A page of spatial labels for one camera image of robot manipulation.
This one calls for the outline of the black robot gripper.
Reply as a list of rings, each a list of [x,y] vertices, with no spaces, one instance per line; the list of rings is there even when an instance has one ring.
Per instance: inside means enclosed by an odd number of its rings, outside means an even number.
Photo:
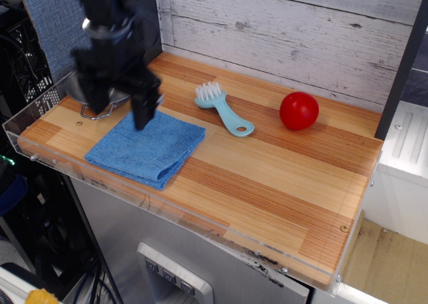
[[[146,67],[142,28],[136,14],[118,18],[87,16],[82,29],[89,48],[72,50],[78,83],[90,109],[100,114],[110,104],[108,90],[129,94],[137,130],[143,130],[163,102],[161,81]]]

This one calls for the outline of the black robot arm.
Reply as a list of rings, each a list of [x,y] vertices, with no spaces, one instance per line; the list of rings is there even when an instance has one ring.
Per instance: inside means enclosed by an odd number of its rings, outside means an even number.
[[[78,85],[96,114],[109,105],[112,89],[130,96],[134,125],[143,130],[161,102],[161,81],[146,67],[144,55],[157,40],[148,41],[148,20],[138,10],[142,0],[80,0],[86,18],[82,29],[88,49],[71,51]]]

